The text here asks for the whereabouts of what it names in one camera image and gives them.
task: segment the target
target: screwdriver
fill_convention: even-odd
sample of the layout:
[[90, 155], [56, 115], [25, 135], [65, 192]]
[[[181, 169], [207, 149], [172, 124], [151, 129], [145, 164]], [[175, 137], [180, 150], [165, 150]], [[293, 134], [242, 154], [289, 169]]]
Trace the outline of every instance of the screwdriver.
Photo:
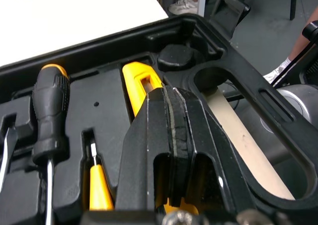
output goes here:
[[64, 68], [56, 64], [44, 66], [32, 92], [32, 101], [38, 121], [38, 140], [33, 146], [32, 160], [46, 165], [47, 196], [45, 224], [53, 225], [52, 211], [54, 160], [67, 155], [65, 120], [70, 97], [70, 81]]
[[113, 201], [107, 186], [103, 167], [97, 164], [96, 144], [90, 145], [94, 165], [90, 169], [89, 210], [113, 210]]
[[0, 168], [0, 192], [3, 187], [4, 178], [7, 173], [17, 140], [18, 140], [18, 136], [17, 136], [16, 130], [14, 128], [8, 128], [4, 138], [2, 162], [1, 162], [1, 168]]

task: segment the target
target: metal bolt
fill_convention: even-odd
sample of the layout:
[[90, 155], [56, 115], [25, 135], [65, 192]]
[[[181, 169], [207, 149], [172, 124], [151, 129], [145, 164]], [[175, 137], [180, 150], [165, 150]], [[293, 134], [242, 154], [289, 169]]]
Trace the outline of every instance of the metal bolt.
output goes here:
[[240, 225], [274, 225], [265, 214], [255, 209], [248, 209], [239, 213], [237, 222]]
[[199, 225], [199, 223], [192, 214], [179, 210], [165, 215], [162, 225]]

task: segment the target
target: black plastic handle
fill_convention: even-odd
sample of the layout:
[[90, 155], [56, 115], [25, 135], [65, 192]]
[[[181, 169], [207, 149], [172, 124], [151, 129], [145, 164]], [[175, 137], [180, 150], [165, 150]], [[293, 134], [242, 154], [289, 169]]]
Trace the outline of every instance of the black plastic handle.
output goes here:
[[[208, 78], [202, 83], [202, 76]], [[240, 161], [244, 176], [253, 191], [263, 200], [281, 209], [312, 209], [318, 206], [318, 130], [276, 91], [247, 61], [238, 55], [202, 64], [189, 73], [188, 85], [200, 97], [210, 113], [201, 91], [231, 80], [270, 129], [299, 162], [307, 177], [306, 195], [290, 201], [278, 198], [266, 190]]]
[[66, 152], [65, 120], [70, 98], [70, 81], [58, 67], [43, 67], [32, 100], [38, 121], [38, 140], [32, 159], [43, 164], [48, 158], [61, 159]]

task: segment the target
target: white sneaker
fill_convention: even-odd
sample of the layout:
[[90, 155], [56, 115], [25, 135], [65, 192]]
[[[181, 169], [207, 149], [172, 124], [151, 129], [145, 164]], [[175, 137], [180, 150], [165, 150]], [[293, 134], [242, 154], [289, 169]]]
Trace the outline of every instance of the white sneaker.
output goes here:
[[269, 82], [272, 83], [274, 79], [290, 64], [289, 58], [287, 58], [284, 62], [280, 64], [280, 66], [276, 69], [274, 69], [269, 74], [264, 75], [263, 77]]
[[284, 70], [285, 68], [282, 66], [279, 66], [278, 68], [274, 69], [272, 72], [270, 72], [267, 75], [264, 75], [264, 79], [266, 79], [269, 83], [272, 83], [274, 79]]
[[174, 4], [171, 4], [168, 10], [175, 15], [185, 14], [185, 13], [198, 13], [198, 3], [193, 0], [179, 0]]

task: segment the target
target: screw head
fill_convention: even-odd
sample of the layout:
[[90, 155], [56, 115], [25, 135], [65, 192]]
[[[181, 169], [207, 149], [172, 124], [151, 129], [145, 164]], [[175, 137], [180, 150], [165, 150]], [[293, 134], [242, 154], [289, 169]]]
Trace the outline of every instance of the screw head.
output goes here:
[[179, 210], [165, 215], [162, 225], [199, 225], [199, 223], [191, 213]]

